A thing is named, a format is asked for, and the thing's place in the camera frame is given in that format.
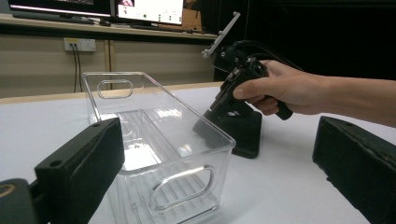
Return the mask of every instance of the transparent storage container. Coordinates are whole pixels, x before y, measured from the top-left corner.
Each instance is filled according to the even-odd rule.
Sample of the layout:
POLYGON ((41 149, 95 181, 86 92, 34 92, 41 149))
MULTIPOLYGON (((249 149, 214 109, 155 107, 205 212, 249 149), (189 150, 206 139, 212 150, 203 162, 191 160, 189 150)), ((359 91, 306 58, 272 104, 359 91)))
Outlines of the transparent storage container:
POLYGON ((90 120, 119 117, 115 222, 184 223, 219 207, 235 141, 145 73, 85 73, 90 120))

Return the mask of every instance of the screen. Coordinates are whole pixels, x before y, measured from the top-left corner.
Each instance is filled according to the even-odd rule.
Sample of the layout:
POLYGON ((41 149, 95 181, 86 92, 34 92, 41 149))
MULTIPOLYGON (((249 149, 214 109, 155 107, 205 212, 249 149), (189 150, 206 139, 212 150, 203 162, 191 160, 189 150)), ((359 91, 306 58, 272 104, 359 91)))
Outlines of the screen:
POLYGON ((181 24, 183 0, 116 0, 117 17, 181 24))
POLYGON ((8 0, 13 11, 110 17, 110 0, 8 0))

